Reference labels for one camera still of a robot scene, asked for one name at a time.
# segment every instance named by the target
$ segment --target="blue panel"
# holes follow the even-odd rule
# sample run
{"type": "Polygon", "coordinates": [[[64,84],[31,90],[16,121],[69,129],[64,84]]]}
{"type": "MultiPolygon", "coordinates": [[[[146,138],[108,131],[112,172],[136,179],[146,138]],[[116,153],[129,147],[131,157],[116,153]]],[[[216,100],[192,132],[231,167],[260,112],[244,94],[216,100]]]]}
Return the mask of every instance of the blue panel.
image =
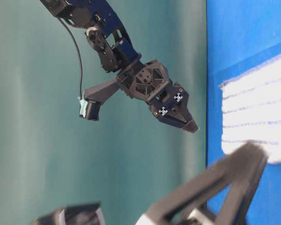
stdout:
{"type": "MultiPolygon", "coordinates": [[[[281,53],[281,0],[207,0],[207,164],[223,156],[219,85],[281,53]]],[[[224,195],[209,202],[218,210],[224,195]]],[[[268,165],[248,212],[249,224],[281,224],[281,165],[268,165]]]]}

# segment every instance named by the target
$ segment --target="teal wall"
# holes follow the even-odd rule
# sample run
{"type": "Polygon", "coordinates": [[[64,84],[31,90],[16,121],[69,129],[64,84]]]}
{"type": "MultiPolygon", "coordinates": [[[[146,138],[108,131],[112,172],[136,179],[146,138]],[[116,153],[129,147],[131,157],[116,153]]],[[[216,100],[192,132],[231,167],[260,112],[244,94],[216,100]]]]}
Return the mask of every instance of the teal wall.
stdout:
{"type": "MultiPolygon", "coordinates": [[[[208,165],[224,153],[222,90],[233,79],[281,54],[281,0],[208,0],[208,165]]],[[[208,205],[219,210],[225,194],[208,205]]],[[[252,225],[281,224],[281,164],[268,164],[247,213],[252,225]]]]}
{"type": "MultiPolygon", "coordinates": [[[[134,224],[205,167],[205,1],[109,3],[143,62],[158,59],[188,90],[200,130],[161,124],[122,91],[101,108],[99,122],[79,119],[77,56],[66,30],[38,0],[0,0],[0,225],[98,200],[108,225],[134,224]]],[[[73,31],[84,87],[112,79],[84,31],[73,31]]]]}

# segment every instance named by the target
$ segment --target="black plastic part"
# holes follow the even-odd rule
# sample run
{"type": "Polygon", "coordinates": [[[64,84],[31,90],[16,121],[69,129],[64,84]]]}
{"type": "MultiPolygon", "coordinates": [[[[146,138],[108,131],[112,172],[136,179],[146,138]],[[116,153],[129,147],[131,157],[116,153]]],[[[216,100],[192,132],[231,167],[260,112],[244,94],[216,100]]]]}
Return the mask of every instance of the black plastic part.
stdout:
{"type": "Polygon", "coordinates": [[[102,35],[101,31],[94,29],[87,30],[87,40],[90,46],[97,51],[101,67],[107,72],[116,72],[120,69],[119,62],[116,59],[116,55],[112,51],[108,42],[102,35]]]}
{"type": "Polygon", "coordinates": [[[231,185],[214,224],[243,225],[267,159],[260,147],[248,143],[151,206],[146,216],[156,225],[171,225],[174,215],[185,210],[184,220],[187,220],[194,209],[200,209],[211,197],[231,185]]]}
{"type": "Polygon", "coordinates": [[[59,208],[43,217],[35,219],[32,225],[61,225],[59,223],[59,215],[63,210],[66,225],[102,225],[96,214],[99,208],[99,203],[59,208]]]}
{"type": "Polygon", "coordinates": [[[73,9],[71,6],[67,4],[65,0],[40,0],[40,1],[55,17],[67,15],[71,11],[71,9],[73,9]]]}

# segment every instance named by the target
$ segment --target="green backdrop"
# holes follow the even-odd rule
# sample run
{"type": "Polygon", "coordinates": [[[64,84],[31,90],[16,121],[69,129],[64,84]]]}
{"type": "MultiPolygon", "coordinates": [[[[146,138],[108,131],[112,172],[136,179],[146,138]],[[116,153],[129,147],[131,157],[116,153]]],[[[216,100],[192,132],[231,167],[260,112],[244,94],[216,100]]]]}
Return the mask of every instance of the green backdrop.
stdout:
{"type": "MultiPolygon", "coordinates": [[[[0,0],[0,225],[98,200],[108,225],[134,224],[205,167],[205,1],[108,2],[143,62],[158,59],[188,90],[200,130],[164,125],[122,91],[101,108],[99,122],[78,118],[79,69],[68,33],[38,0],[0,0]]],[[[84,87],[112,79],[84,31],[73,32],[84,87]]]]}

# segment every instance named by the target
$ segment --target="gripper jaw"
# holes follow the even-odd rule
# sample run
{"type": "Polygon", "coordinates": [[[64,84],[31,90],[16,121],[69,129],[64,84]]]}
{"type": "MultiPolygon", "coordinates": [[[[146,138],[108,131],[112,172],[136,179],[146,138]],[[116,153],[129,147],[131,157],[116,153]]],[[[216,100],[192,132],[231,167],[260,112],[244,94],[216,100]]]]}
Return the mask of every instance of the gripper jaw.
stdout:
{"type": "Polygon", "coordinates": [[[259,146],[243,145],[153,204],[136,225],[173,225],[180,212],[179,225],[244,225],[267,159],[259,146]],[[207,201],[229,185],[220,212],[213,215],[206,209],[207,201]]]}
{"type": "Polygon", "coordinates": [[[32,225],[105,225],[99,203],[67,206],[36,218],[32,225]]]}
{"type": "Polygon", "coordinates": [[[79,116],[87,120],[98,121],[101,105],[118,90],[119,86],[116,79],[85,89],[83,99],[80,100],[79,116]]]}
{"type": "Polygon", "coordinates": [[[117,14],[106,0],[40,0],[54,17],[85,29],[89,45],[101,67],[118,72],[116,79],[86,89],[80,99],[80,116],[99,120],[101,105],[119,88],[129,97],[145,101],[160,122],[194,133],[198,127],[187,109],[189,95],[173,84],[167,68],[157,60],[143,64],[117,14]]]}

